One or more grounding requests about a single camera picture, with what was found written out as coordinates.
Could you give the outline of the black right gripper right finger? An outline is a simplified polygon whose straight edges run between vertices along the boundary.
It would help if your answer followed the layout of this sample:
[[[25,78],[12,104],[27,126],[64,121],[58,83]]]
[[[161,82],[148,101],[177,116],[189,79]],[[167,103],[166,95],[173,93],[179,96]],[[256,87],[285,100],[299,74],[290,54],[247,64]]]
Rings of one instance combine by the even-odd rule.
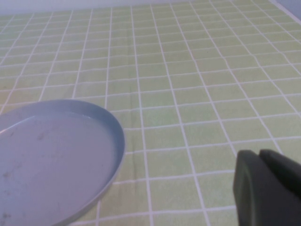
[[[296,196],[301,195],[301,165],[270,149],[262,149],[259,157],[278,181]]]

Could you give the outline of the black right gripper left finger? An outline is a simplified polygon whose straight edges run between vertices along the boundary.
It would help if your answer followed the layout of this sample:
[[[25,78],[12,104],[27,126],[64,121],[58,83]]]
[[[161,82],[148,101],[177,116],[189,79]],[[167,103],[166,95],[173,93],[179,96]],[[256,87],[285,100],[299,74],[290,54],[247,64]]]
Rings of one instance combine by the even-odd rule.
[[[237,154],[233,193],[240,226],[299,226],[301,196],[286,189],[259,154]]]

